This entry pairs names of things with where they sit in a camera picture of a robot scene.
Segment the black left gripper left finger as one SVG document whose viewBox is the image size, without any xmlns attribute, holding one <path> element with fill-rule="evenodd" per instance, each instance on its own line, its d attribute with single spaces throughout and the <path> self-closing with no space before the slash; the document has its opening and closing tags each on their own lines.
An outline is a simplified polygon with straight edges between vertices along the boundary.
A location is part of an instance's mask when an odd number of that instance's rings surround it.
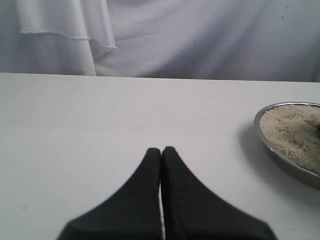
<svg viewBox="0 0 320 240">
<path fill-rule="evenodd" d="M 161 152 L 149 148 L 141 163 L 106 201 L 69 221 L 60 240 L 161 240 Z"/>
</svg>

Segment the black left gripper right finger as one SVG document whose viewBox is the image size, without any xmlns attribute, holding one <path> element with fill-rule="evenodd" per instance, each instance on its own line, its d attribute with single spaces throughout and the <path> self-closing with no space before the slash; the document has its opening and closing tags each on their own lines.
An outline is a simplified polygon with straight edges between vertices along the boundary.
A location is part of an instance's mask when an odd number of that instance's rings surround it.
<svg viewBox="0 0 320 240">
<path fill-rule="evenodd" d="M 161 200 L 167 240 L 277 238 L 267 223 L 210 191 L 172 146 L 167 146 L 161 156 Z"/>
</svg>

